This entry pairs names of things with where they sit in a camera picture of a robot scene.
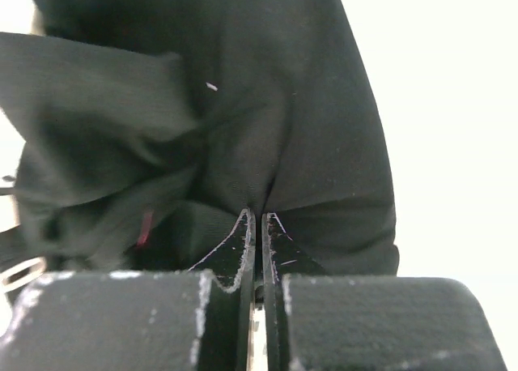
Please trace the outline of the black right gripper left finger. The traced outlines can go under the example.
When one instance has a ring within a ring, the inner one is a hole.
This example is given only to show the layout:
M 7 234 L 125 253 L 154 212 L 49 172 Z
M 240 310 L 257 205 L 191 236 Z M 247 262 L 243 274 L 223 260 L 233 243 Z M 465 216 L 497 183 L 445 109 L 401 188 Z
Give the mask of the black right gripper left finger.
M 3 371 L 246 370 L 255 218 L 187 271 L 47 272 L 23 283 Z

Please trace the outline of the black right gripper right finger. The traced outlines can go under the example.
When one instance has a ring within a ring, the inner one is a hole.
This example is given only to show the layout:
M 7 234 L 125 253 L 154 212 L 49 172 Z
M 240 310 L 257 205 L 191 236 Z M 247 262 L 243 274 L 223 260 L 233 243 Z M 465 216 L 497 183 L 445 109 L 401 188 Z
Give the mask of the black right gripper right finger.
M 262 218 L 271 370 L 503 370 L 480 303 L 454 279 L 331 276 Z

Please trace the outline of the black graphic t-shirt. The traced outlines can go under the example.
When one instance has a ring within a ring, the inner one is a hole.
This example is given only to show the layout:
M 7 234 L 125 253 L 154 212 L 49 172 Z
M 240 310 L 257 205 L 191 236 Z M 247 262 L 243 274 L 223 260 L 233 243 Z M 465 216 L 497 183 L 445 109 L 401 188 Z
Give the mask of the black graphic t-shirt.
M 183 270 L 243 209 L 328 274 L 393 275 L 384 132 L 341 0 L 33 0 L 1 35 L 23 138 L 1 265 Z

